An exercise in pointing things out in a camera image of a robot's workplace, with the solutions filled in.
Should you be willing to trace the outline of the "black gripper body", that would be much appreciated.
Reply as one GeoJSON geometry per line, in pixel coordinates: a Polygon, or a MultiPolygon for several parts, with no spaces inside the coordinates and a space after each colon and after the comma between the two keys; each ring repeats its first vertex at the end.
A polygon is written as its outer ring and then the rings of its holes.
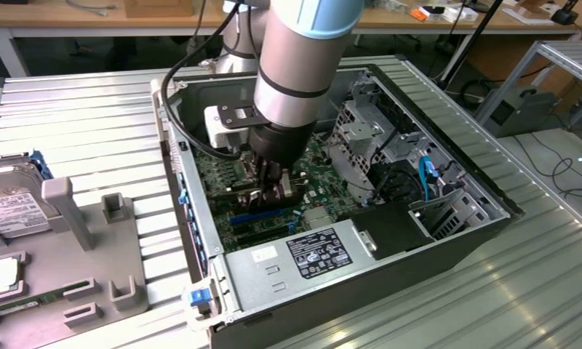
{"type": "Polygon", "coordinates": [[[284,127],[278,124],[256,126],[250,130],[252,150],[266,161],[289,169],[301,159],[317,122],[302,127],[284,127]]]}

